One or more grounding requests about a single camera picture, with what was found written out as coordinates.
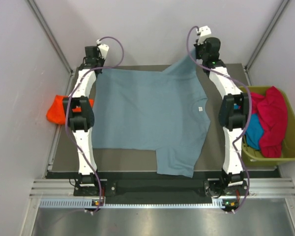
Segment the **light blue t shirt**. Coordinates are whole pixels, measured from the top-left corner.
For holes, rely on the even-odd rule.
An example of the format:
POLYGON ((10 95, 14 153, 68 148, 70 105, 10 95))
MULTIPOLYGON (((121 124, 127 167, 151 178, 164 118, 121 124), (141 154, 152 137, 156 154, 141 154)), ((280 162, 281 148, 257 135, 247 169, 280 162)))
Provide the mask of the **light blue t shirt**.
POLYGON ((163 71, 105 69, 96 80, 94 148, 153 150, 157 173, 192 177, 210 119, 192 51, 163 71))

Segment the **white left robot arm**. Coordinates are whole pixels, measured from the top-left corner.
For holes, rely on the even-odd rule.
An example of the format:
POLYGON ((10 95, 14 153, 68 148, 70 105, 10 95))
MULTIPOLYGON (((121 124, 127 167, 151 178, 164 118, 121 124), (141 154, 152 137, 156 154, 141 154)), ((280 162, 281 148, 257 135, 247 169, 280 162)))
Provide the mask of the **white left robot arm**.
POLYGON ((108 51, 108 46, 98 44, 86 46, 86 56, 78 68, 78 78, 74 89, 69 96, 63 99, 65 112, 65 128, 67 134, 73 134, 73 144, 77 146, 79 170, 76 188, 84 187, 91 195, 101 191, 102 184, 96 180, 97 165, 93 157, 91 132, 95 118, 89 100, 91 88, 96 81, 96 76, 101 72, 94 68, 102 67, 108 51))

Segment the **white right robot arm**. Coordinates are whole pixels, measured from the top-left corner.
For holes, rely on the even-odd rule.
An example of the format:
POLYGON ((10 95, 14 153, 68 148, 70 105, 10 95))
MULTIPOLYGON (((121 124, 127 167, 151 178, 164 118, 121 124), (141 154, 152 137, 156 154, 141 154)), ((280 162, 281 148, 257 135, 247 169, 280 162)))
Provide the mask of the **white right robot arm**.
POLYGON ((227 195, 238 187, 246 187, 241 163, 241 137, 249 114, 248 94, 242 92, 229 78, 224 62, 219 58, 221 42, 216 37, 197 39, 196 59, 202 60, 203 71, 215 84, 222 104, 218 114, 225 136, 225 160, 222 167, 220 190, 227 195))

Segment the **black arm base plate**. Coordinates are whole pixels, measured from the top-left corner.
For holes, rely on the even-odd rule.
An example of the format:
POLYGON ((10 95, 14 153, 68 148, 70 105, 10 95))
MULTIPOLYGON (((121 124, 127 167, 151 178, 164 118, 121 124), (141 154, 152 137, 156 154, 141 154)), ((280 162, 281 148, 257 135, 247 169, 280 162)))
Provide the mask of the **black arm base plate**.
POLYGON ((151 193, 160 198, 165 193, 196 194, 199 196, 214 196, 216 198, 246 190, 247 184, 244 181, 240 185, 225 186, 222 180, 203 179, 109 179, 101 181, 94 187, 76 184, 74 195, 92 196, 100 194, 102 197, 122 196, 126 193, 138 193, 140 196, 151 193))

